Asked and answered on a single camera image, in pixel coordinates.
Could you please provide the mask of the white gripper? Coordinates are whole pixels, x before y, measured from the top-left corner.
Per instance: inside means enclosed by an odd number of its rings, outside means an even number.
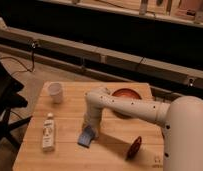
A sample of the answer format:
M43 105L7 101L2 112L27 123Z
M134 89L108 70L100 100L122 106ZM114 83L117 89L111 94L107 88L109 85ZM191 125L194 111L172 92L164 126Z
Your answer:
M95 140L98 139L100 136L100 123L102 120L102 111L103 111L102 108L88 105L83 117L82 131L84 131L84 129L87 126L91 126L95 134L94 136Z

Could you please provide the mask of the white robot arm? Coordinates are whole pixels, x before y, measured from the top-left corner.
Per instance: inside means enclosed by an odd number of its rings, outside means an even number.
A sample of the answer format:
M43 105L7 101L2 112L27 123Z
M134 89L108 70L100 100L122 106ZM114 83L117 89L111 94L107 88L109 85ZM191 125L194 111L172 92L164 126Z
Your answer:
M110 95L106 87L85 94L83 126L96 136L104 108L156 124L164 129L163 171L203 171L203 100L183 96L171 103Z

